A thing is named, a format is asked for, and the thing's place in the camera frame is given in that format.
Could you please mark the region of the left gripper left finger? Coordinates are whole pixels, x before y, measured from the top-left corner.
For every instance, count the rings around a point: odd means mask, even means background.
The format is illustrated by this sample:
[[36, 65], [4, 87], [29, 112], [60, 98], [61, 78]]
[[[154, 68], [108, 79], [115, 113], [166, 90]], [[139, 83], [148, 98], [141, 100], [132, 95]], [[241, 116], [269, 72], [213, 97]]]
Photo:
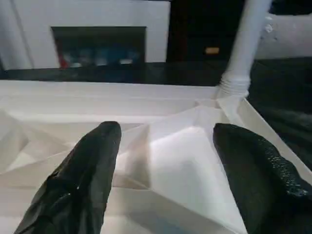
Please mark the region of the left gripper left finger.
[[121, 135], [116, 121], [84, 135], [35, 193], [15, 233], [100, 233]]

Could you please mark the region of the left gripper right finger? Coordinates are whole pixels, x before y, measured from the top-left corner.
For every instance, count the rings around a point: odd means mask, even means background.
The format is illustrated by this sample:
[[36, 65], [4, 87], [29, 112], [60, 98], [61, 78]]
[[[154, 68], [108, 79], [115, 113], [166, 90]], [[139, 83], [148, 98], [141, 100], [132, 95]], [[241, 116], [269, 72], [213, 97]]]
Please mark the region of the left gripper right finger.
[[310, 234], [312, 186], [264, 137], [217, 123], [213, 143], [249, 234]]

